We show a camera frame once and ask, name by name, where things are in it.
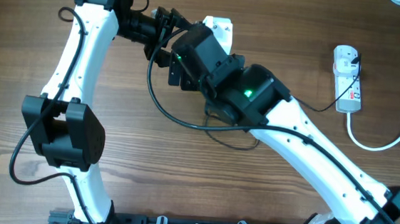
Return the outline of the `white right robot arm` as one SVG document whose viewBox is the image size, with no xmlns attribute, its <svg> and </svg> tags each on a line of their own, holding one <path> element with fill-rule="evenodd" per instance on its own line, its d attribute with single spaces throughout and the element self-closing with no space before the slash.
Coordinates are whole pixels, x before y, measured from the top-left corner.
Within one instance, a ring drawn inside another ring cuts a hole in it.
<svg viewBox="0 0 400 224">
<path fill-rule="evenodd" d="M 385 186 L 349 160 L 270 70 L 227 54 L 202 24 L 177 39 L 172 51 L 208 111 L 274 149 L 323 198 L 329 212 L 307 224 L 395 224 L 400 186 Z"/>
</svg>

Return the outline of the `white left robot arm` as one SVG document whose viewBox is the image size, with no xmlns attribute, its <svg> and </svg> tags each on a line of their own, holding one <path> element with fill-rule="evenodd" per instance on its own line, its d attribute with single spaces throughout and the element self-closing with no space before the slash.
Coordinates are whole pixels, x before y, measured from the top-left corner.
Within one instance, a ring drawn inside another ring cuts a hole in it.
<svg viewBox="0 0 400 224">
<path fill-rule="evenodd" d="M 25 97 L 22 116 L 35 153 L 56 169 L 74 204 L 72 224 L 110 224 L 113 203 L 103 186 L 99 161 L 105 129 L 92 112 L 98 75 L 113 39 L 121 36 L 145 48 L 160 63 L 158 47 L 173 29 L 189 22 L 176 10 L 159 8 L 152 16 L 133 8 L 134 0 L 74 0 L 71 32 L 56 70 L 39 96 Z"/>
</svg>

